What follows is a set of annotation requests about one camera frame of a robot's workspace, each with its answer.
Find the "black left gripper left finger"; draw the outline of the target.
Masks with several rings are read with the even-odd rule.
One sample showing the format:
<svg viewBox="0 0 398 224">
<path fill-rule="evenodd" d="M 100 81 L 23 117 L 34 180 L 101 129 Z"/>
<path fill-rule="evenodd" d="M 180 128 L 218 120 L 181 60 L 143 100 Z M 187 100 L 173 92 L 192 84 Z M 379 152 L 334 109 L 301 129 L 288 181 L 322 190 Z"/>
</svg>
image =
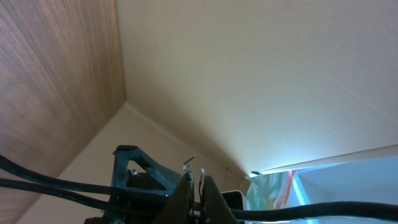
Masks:
<svg viewBox="0 0 398 224">
<path fill-rule="evenodd" d="M 192 207 L 192 195 L 192 181 L 190 175 L 184 174 L 166 206 L 153 219 L 151 224 L 189 223 L 189 210 Z"/>
</svg>

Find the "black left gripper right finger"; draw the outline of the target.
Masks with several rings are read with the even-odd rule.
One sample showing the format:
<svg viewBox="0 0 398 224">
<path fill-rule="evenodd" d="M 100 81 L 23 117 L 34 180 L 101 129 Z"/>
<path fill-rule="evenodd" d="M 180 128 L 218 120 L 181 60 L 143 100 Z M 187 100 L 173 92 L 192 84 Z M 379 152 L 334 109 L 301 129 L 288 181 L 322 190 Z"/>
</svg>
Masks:
<svg viewBox="0 0 398 224">
<path fill-rule="evenodd" d="M 200 223 L 204 224 L 239 224 L 223 198 L 214 179 L 206 175 L 201 193 Z"/>
</svg>

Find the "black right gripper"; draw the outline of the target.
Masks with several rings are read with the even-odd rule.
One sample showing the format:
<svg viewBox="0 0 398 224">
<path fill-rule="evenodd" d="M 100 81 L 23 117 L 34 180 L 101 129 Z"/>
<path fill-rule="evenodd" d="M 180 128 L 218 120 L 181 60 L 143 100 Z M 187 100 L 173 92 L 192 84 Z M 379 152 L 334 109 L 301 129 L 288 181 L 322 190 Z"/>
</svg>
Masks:
<svg viewBox="0 0 398 224">
<path fill-rule="evenodd" d="M 166 206 L 182 176 L 160 165 L 137 146 L 120 145 L 113 154 L 112 187 L 85 187 L 89 193 L 110 196 L 105 214 L 87 218 L 85 223 L 151 223 Z M 190 175 L 193 194 L 189 223 L 200 223 L 201 199 L 195 201 L 193 176 L 186 174 Z M 228 207 L 239 222 L 243 221 L 242 209 Z"/>
</svg>

